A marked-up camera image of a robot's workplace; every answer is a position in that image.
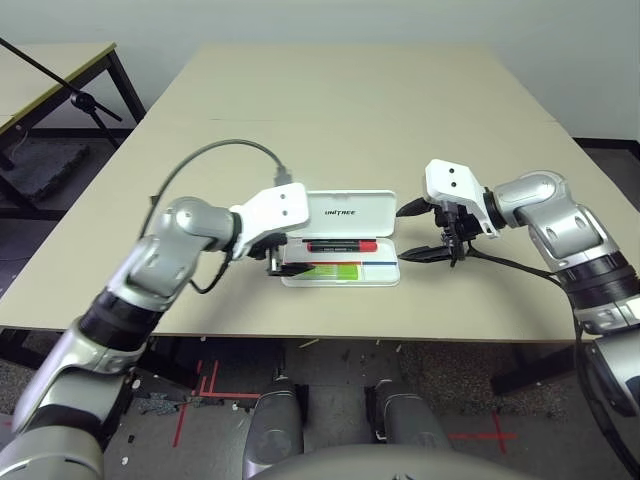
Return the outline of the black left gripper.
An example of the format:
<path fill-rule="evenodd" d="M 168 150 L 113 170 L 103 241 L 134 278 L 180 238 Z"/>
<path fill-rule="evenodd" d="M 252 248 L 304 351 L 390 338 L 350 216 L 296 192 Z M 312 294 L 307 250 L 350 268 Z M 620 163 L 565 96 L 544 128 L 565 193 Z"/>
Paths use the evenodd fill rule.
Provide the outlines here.
<path fill-rule="evenodd" d="M 251 257 L 254 260 L 266 262 L 266 273 L 275 277 L 294 277 L 315 268 L 310 263 L 285 263 L 283 264 L 280 248 L 287 244 L 285 233 L 272 233 L 254 243 L 251 248 Z"/>

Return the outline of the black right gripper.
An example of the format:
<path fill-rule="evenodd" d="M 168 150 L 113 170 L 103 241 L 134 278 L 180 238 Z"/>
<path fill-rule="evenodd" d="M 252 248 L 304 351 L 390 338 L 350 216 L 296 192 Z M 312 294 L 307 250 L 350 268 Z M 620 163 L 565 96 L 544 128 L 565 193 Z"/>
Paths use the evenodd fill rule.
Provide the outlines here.
<path fill-rule="evenodd" d="M 413 217 L 431 212 L 434 209 L 435 223 L 442 229 L 442 241 L 445 246 L 420 246 L 399 254 L 399 259 L 408 262 L 449 261 L 455 266 L 467 256 L 481 258 L 482 254 L 473 247 L 472 241 L 483 230 L 479 221 L 463 205 L 445 202 L 442 206 L 417 198 L 401 206 L 397 217 Z"/>

